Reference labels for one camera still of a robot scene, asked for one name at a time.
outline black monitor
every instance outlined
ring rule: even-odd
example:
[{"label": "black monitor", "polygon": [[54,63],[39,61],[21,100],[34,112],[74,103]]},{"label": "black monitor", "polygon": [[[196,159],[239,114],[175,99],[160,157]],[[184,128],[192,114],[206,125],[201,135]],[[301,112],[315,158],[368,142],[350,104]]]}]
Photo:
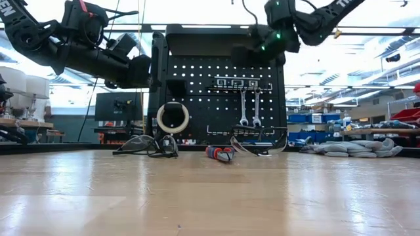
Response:
[{"label": "black monitor", "polygon": [[140,121],[142,104],[139,92],[107,92],[96,95],[95,121]]}]

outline white tape roll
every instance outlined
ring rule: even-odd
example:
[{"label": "white tape roll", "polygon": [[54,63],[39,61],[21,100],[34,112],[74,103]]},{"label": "white tape roll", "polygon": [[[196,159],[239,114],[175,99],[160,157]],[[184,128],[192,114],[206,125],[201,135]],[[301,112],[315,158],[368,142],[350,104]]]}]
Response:
[{"label": "white tape roll", "polygon": [[[168,104],[180,104],[180,103],[168,102]],[[165,113],[165,105],[161,106],[159,110],[157,111],[157,117],[156,117],[157,125],[159,125],[159,127],[166,133],[177,134],[179,132],[182,132],[188,126],[188,122],[190,121],[190,114],[184,105],[182,104],[180,105],[182,106],[182,111],[184,112],[185,118],[184,118],[184,122],[182,122],[180,126],[175,127],[175,128],[170,128],[163,124],[162,117],[163,117],[163,114]]]}]

